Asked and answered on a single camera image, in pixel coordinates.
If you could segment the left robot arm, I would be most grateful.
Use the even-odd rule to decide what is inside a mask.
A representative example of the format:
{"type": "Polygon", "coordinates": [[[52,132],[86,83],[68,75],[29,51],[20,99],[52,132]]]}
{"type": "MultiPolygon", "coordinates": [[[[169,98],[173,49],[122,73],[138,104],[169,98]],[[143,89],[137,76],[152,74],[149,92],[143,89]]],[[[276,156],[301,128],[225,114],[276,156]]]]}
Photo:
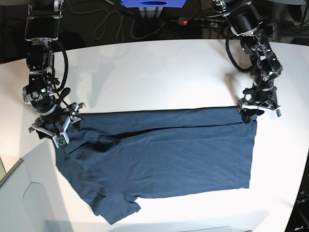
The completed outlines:
{"type": "Polygon", "coordinates": [[[250,0],[215,0],[215,17],[222,16],[229,27],[225,48],[229,59],[238,71],[249,73],[254,82],[243,91],[244,97],[237,102],[237,112],[245,124],[254,116],[269,111],[281,116],[274,80],[281,75],[282,65],[272,51],[269,40],[261,28],[263,20],[250,0]],[[251,60],[251,66],[241,68],[233,58],[229,42],[239,39],[241,49],[251,60]]]}

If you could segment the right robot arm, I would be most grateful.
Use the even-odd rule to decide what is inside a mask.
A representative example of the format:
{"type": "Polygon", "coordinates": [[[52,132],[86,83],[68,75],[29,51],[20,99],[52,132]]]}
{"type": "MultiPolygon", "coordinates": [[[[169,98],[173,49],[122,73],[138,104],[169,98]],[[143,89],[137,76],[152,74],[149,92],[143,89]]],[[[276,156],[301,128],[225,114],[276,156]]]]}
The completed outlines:
{"type": "Polygon", "coordinates": [[[58,40],[60,20],[62,18],[61,0],[33,0],[28,3],[28,18],[25,40],[31,43],[26,57],[29,69],[28,85],[23,88],[24,103],[38,114],[38,118],[29,128],[37,132],[39,138],[49,138],[56,146],[69,143],[66,133],[70,125],[78,130],[83,117],[79,109],[83,103],[65,104],[65,97],[70,93],[66,87],[69,62],[63,45],[58,40]],[[62,80],[56,78],[56,45],[64,59],[62,80]]]}

